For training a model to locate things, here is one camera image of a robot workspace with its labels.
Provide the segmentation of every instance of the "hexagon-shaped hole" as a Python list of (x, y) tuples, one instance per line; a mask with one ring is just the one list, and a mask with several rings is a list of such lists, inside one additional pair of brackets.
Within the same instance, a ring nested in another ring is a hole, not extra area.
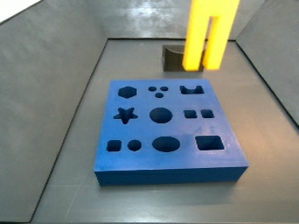
[(137, 96), (137, 88), (135, 87), (122, 87), (118, 90), (118, 95), (125, 98), (131, 98)]

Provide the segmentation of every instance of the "square hole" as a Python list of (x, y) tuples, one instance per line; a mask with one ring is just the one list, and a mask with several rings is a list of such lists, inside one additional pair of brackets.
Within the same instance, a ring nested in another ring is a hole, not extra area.
[(225, 150), (225, 145), (219, 136), (197, 136), (195, 140), (201, 151)]
[(203, 109), (201, 111), (201, 115), (203, 118), (214, 118), (215, 117), (215, 115), (210, 109)]
[(183, 113), (186, 118), (198, 118), (197, 111), (193, 109), (185, 110)]
[(111, 140), (107, 142), (107, 151), (121, 151), (122, 149), (122, 141)]

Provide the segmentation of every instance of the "shape sorter board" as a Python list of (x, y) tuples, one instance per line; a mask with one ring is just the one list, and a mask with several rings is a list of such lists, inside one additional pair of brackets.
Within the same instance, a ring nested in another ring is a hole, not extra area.
[(102, 186), (237, 181), (249, 168), (207, 80), (113, 80), (95, 173)]

